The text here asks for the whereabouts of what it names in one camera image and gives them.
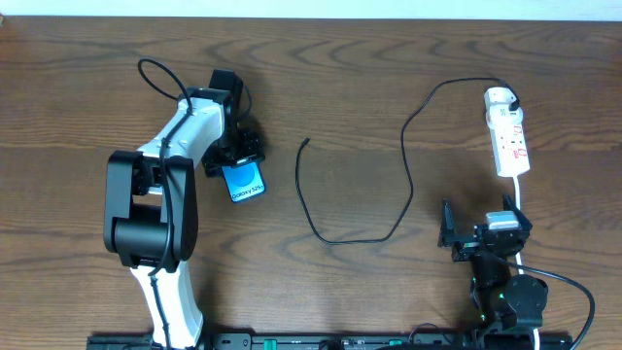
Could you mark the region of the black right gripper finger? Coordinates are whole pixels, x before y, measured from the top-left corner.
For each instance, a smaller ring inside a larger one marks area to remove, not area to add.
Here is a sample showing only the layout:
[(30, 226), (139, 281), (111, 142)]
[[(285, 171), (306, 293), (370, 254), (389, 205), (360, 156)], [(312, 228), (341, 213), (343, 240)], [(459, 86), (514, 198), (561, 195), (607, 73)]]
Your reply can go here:
[(438, 247), (450, 247), (456, 241), (457, 233), (449, 201), (442, 201), (441, 223), (437, 240)]
[(517, 204), (514, 202), (514, 200), (512, 199), (512, 197), (508, 193), (505, 193), (502, 196), (502, 205), (503, 205), (503, 209), (505, 211), (510, 211), (510, 212), (512, 212), (514, 214), (514, 216), (516, 217), (517, 222), (518, 222), (520, 228), (530, 228), (531, 227), (531, 222), (521, 212), (521, 210), (518, 208)]

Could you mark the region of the blue Galaxy smartphone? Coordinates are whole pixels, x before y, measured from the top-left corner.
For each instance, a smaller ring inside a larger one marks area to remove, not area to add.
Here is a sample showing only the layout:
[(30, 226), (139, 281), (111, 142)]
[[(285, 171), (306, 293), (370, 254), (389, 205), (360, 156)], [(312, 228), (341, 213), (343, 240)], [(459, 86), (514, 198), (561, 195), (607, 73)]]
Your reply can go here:
[(238, 167), (224, 166), (222, 171), (229, 197), (234, 203), (265, 193), (266, 185), (256, 162)]

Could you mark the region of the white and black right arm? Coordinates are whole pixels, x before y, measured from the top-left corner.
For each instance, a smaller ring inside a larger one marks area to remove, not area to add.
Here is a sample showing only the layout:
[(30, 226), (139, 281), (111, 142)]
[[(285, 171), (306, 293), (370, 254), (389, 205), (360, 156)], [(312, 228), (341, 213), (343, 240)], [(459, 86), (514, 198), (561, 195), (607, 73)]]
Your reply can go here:
[(444, 200), (437, 245), (451, 249), (453, 262), (470, 264), (471, 298), (481, 318), (468, 331), (472, 345), (529, 349), (536, 345), (534, 331), (543, 324), (548, 287), (532, 275), (510, 271), (509, 259), (525, 247), (533, 225), (509, 195), (502, 197), (502, 205), (472, 233), (461, 234)]

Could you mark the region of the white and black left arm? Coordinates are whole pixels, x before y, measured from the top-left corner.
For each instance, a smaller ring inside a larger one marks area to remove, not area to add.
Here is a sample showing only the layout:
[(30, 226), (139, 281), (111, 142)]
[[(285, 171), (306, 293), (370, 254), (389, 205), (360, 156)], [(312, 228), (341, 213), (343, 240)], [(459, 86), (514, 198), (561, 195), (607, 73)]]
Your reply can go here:
[(198, 236), (195, 169), (225, 181), (232, 202), (265, 193), (258, 135), (240, 126), (245, 86), (188, 88), (177, 111), (138, 150), (115, 151), (107, 164), (104, 245), (119, 256), (144, 293), (156, 349), (191, 349), (204, 316), (190, 281)]

